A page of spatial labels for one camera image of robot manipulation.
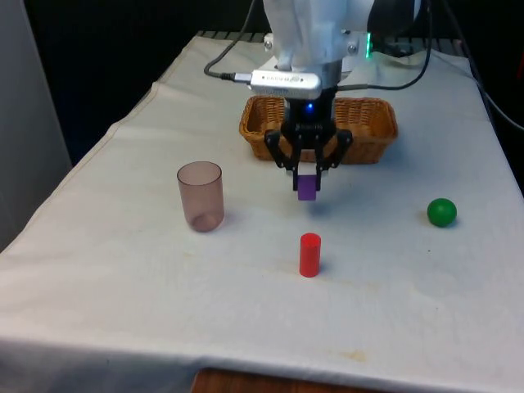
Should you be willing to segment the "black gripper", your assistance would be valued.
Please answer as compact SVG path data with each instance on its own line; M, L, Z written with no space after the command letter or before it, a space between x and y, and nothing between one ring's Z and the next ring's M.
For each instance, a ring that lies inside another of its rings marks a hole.
M277 167L291 172L292 189L295 192L298 191L298 168L302 152L301 136L303 138L316 138L314 154L316 159L315 187L317 192L321 190L323 172L338 167L353 143L351 131L337 131L333 118L336 92L336 88L324 89L320 96L314 100L285 98L285 112L281 132L277 130L268 131L264 136L264 144ZM336 145L331 153L325 156L325 146L320 138L332 138L334 134ZM289 156L280 147L282 135L285 138L297 138L290 142L291 154Z

